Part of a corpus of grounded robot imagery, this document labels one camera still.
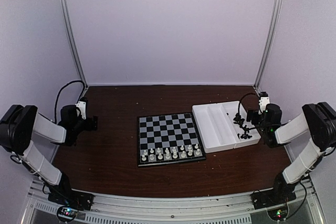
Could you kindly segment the black chess pieces pile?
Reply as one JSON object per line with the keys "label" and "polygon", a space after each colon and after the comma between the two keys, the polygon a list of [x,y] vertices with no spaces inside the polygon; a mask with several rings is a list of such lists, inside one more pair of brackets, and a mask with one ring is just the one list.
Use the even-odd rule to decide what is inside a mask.
{"label": "black chess pieces pile", "polygon": [[236,124],[239,127],[244,126],[245,119],[241,116],[241,114],[239,112],[237,112],[234,117],[231,117],[230,114],[228,114],[228,113],[227,113],[227,115],[228,115],[229,121],[231,123]]}
{"label": "black chess pieces pile", "polygon": [[250,132],[250,128],[248,128],[246,125],[245,126],[241,126],[240,127],[244,132],[242,134],[238,133],[237,136],[239,139],[244,139],[244,140],[247,140],[247,139],[250,139],[252,138],[253,136],[249,134]]}

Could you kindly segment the right controller board with LEDs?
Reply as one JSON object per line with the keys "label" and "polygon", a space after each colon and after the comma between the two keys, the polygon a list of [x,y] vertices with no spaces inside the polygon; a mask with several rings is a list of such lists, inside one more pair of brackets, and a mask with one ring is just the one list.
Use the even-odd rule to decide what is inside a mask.
{"label": "right controller board with LEDs", "polygon": [[276,222],[280,222],[287,218],[289,209],[286,206],[279,208],[272,208],[267,210],[268,217]]}

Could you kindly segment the controller board with leds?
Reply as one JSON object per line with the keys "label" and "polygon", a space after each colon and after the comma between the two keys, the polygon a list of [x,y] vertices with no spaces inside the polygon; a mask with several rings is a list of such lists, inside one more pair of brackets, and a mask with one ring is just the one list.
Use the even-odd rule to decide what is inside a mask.
{"label": "controller board with leds", "polygon": [[279,208],[272,208],[267,210],[268,217],[276,222],[280,222],[287,218],[289,209],[286,206]]}
{"label": "controller board with leds", "polygon": [[78,210],[69,206],[60,206],[56,211],[57,218],[62,222],[71,222],[76,219]]}

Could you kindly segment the left aluminium frame post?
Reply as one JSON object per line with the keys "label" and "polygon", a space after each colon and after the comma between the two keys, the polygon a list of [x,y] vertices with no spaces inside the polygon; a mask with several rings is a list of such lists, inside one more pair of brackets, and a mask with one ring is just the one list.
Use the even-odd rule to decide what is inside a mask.
{"label": "left aluminium frame post", "polygon": [[86,77],[83,71],[83,67],[82,67],[82,64],[79,58],[78,49],[77,49],[77,45],[76,45],[76,41],[74,37],[74,32],[73,32],[72,25],[71,25],[67,0],[60,0],[60,5],[61,5],[61,11],[62,11],[64,23],[65,23],[68,44],[70,47],[72,58],[74,60],[75,69],[77,71],[78,77],[83,82],[83,85],[84,85],[84,90],[82,93],[84,94],[88,90],[88,84],[87,84]]}

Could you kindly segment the aluminium front rail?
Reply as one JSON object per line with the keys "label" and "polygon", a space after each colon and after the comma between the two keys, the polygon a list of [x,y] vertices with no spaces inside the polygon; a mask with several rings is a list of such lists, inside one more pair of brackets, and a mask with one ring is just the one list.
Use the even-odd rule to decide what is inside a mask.
{"label": "aluminium front rail", "polygon": [[91,210],[78,212],[71,223],[277,223],[277,209],[291,216],[283,223],[325,223],[309,179],[295,189],[296,199],[256,209],[251,193],[191,198],[141,198],[94,194]]}

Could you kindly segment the black chess pieces upper pile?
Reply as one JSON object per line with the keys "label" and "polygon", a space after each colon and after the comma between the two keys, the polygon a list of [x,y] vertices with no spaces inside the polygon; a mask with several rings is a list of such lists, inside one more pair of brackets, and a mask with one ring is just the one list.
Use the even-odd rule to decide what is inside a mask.
{"label": "black chess pieces upper pile", "polygon": [[227,115],[228,115],[229,121],[231,123],[236,124],[239,127],[244,126],[245,119],[241,116],[241,114],[239,112],[237,112],[234,117],[231,117],[230,114],[228,114],[228,113],[227,113]]}

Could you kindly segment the white divided plastic tray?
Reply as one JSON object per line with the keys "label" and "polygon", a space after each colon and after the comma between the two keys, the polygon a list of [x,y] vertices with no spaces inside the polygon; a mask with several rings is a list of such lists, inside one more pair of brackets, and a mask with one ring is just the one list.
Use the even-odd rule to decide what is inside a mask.
{"label": "white divided plastic tray", "polygon": [[192,112],[200,133],[205,153],[214,153],[257,144],[259,132],[250,122],[244,123],[251,130],[248,138],[241,136],[244,130],[234,123],[236,113],[247,116],[238,101],[193,105]]}

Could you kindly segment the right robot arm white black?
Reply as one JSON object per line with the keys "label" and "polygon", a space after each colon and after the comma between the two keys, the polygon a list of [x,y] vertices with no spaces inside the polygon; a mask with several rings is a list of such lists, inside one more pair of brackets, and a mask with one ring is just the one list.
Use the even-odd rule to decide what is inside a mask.
{"label": "right robot arm white black", "polygon": [[287,198],[289,188],[335,149],[335,109],[329,103],[305,104],[302,112],[287,123],[282,123],[281,118],[280,106],[273,103],[267,104],[261,112],[247,112],[247,121],[262,132],[264,143],[270,148],[285,146],[302,136],[308,138],[296,159],[277,175],[274,188],[269,192],[274,204]]}

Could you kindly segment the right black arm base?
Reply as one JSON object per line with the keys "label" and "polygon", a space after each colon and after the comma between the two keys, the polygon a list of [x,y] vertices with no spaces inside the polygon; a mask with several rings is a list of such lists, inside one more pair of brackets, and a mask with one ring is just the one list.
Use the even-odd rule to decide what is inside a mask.
{"label": "right black arm base", "polygon": [[282,178],[276,178],[272,189],[256,191],[251,194],[254,208],[268,208],[295,200],[295,187],[296,184],[287,184]]}

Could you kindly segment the left controller board with LEDs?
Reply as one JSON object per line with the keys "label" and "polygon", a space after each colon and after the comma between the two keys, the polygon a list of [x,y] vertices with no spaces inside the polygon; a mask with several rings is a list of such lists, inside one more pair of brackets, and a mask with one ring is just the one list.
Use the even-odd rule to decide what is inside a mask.
{"label": "left controller board with LEDs", "polygon": [[62,222],[71,222],[76,219],[78,210],[69,206],[60,206],[56,211],[57,218]]}

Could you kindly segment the white queen chess piece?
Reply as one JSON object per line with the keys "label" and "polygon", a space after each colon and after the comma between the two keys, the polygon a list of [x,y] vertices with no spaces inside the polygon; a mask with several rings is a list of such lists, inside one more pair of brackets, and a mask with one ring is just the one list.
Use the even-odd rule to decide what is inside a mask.
{"label": "white queen chess piece", "polygon": [[173,152],[173,155],[172,155],[172,157],[173,157],[173,159],[177,159],[178,158],[178,152],[177,151],[174,151]]}

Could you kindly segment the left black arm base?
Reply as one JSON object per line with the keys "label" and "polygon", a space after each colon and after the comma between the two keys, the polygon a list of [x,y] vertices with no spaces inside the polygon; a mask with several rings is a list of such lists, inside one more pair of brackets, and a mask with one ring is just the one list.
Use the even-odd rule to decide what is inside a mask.
{"label": "left black arm base", "polygon": [[61,179],[58,185],[47,184],[50,191],[48,200],[76,210],[91,210],[94,195],[72,189],[68,179]]}

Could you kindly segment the black grey chess board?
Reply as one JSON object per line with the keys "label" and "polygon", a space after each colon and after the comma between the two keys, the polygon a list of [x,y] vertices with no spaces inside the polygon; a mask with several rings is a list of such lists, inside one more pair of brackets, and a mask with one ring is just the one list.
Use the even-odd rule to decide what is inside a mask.
{"label": "black grey chess board", "polygon": [[[191,112],[166,114],[166,115],[147,115],[137,118],[138,133],[138,167],[158,166],[176,163],[198,162],[206,159],[206,153],[200,138],[194,115]],[[199,155],[195,154],[197,149],[194,145],[198,144],[201,150]],[[181,158],[181,146],[184,146],[186,157]],[[188,145],[192,145],[193,155],[188,156]],[[173,159],[172,147],[176,147],[178,158]],[[165,159],[165,148],[169,149],[170,159]],[[150,153],[150,149],[154,149],[154,154]],[[161,153],[157,153],[156,149],[160,148]],[[141,160],[143,151],[148,150],[146,161]],[[163,159],[158,160],[158,155],[162,154]],[[154,155],[154,160],[150,161],[149,156]]]}

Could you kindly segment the right aluminium frame post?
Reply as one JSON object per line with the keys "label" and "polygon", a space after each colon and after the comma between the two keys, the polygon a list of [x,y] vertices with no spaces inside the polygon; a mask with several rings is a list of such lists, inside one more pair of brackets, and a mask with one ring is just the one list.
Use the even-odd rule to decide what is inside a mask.
{"label": "right aluminium frame post", "polygon": [[254,88],[257,91],[261,90],[261,82],[262,82],[262,78],[263,78],[263,75],[267,67],[267,62],[270,56],[272,44],[274,42],[274,38],[276,34],[276,27],[277,27],[278,20],[280,17],[282,3],[283,3],[283,0],[274,0],[271,18],[270,18],[270,24],[268,28],[267,37],[266,37],[266,42],[265,42],[264,50],[262,53],[262,58],[261,58],[261,62],[259,65],[258,72],[257,72],[257,76],[254,82]]}

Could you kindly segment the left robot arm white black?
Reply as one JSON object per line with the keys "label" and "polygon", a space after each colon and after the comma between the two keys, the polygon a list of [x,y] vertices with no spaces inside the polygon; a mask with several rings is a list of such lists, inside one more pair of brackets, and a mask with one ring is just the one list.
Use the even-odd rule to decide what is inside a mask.
{"label": "left robot arm white black", "polygon": [[84,131],[98,129],[98,117],[86,117],[76,105],[61,109],[61,121],[55,123],[38,112],[35,105],[13,104],[1,118],[1,147],[15,155],[34,175],[49,186],[57,187],[54,194],[64,205],[71,205],[76,197],[67,176],[54,167],[33,142],[33,134],[56,144],[73,146]]}

